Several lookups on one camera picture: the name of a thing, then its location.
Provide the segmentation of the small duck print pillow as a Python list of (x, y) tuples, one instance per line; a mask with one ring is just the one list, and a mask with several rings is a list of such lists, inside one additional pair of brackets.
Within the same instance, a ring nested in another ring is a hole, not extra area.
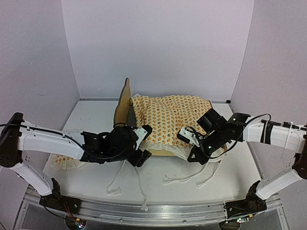
[(51, 154), (48, 159), (49, 165), (55, 171), (69, 171), (81, 168), (86, 163), (72, 157), (59, 154)]

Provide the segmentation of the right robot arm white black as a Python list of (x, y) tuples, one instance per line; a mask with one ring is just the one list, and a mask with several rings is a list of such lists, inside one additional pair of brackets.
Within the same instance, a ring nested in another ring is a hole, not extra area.
[(242, 200), (242, 209), (252, 212), (274, 193), (307, 178), (307, 126), (294, 122), (276, 122), (270, 114), (252, 116), (234, 113), (224, 118), (214, 109), (197, 121), (195, 128), (182, 128), (178, 136), (193, 146), (189, 162), (202, 165), (230, 152), (238, 143), (246, 143), (259, 158), (267, 177), (256, 186), (254, 194)]

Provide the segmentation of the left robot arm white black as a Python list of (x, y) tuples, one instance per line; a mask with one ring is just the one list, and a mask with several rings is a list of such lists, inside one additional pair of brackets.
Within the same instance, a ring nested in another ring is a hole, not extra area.
[(141, 167), (151, 156), (140, 144), (152, 133), (149, 125), (133, 127), (117, 123), (111, 132), (62, 132), (26, 122), (22, 113), (15, 113), (0, 133), (0, 165), (26, 180), (45, 197), (53, 209), (64, 205), (59, 183), (42, 172), (26, 154), (38, 151), (63, 155), (85, 163), (128, 161)]

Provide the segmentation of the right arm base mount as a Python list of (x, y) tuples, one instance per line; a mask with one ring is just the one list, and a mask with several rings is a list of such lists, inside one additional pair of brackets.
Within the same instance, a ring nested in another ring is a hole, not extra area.
[(257, 181), (249, 188), (245, 199), (225, 203), (226, 220), (245, 218), (267, 209), (266, 200), (262, 200), (256, 195), (256, 188), (259, 183), (260, 181)]

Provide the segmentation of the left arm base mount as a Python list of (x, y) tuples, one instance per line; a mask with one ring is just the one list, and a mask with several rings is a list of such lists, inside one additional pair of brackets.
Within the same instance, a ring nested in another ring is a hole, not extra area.
[(54, 178), (51, 178), (51, 181), (53, 186), (51, 194), (42, 196), (39, 204), (46, 208), (79, 214), (82, 201), (75, 197), (62, 195), (59, 183)]

